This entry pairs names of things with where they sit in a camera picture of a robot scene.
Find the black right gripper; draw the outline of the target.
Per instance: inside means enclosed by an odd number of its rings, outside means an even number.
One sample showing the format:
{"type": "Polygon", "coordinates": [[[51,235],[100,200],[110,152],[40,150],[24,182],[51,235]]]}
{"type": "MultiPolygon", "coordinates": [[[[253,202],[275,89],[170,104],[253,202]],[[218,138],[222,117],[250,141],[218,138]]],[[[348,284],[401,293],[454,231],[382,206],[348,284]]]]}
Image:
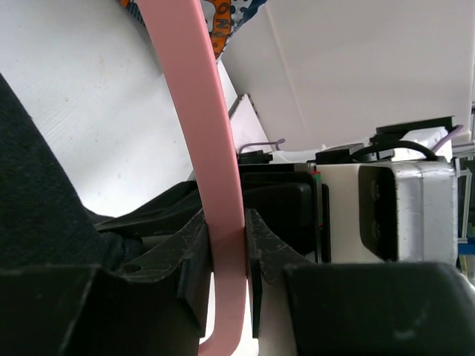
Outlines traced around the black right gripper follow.
{"type": "MultiPolygon", "coordinates": [[[[330,179],[324,165],[340,163],[363,147],[337,146],[295,163],[273,163],[273,154],[239,154],[246,209],[255,209],[270,230],[299,254],[313,253],[319,263],[335,262],[331,243],[330,179]]],[[[172,235],[200,209],[194,181],[176,184],[137,210],[96,224],[101,233],[141,238],[172,235]]]]}

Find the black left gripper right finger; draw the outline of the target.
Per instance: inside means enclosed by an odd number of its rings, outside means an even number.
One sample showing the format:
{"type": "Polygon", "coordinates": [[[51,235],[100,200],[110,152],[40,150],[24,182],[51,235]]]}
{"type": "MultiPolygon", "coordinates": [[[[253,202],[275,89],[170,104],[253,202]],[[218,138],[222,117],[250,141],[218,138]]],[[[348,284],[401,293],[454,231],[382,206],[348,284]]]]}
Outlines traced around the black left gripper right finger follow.
{"type": "Polygon", "coordinates": [[[472,355],[474,291],[444,263],[317,264],[245,213],[261,355],[472,355]]]}

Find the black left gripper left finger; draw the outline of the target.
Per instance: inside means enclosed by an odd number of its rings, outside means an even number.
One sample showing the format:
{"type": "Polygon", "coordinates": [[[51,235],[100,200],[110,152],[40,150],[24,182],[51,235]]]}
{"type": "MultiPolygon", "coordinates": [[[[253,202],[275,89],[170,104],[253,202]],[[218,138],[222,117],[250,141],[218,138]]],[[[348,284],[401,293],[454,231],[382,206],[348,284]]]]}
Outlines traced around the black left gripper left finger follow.
{"type": "Polygon", "coordinates": [[[202,213],[114,273],[94,265],[3,271],[1,353],[196,355],[211,271],[202,213]]]}

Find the black trousers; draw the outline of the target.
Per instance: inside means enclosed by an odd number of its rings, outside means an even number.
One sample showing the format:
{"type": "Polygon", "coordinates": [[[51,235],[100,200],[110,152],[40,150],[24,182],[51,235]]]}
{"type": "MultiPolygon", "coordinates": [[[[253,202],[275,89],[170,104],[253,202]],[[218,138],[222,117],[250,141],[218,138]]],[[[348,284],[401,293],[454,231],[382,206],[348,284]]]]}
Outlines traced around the black trousers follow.
{"type": "Polygon", "coordinates": [[[38,128],[1,80],[1,267],[99,264],[110,270],[143,245],[100,234],[38,128]]]}

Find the pink hanger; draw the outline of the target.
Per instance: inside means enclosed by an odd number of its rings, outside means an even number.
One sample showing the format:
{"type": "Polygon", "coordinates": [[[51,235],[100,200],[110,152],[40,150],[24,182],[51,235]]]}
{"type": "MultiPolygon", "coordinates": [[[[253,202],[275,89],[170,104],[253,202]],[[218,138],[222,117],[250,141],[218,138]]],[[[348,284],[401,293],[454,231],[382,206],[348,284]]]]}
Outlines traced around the pink hanger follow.
{"type": "Polygon", "coordinates": [[[232,355],[246,304],[245,219],[228,109],[199,1],[139,1],[189,150],[214,265],[214,331],[200,355],[232,355]]]}

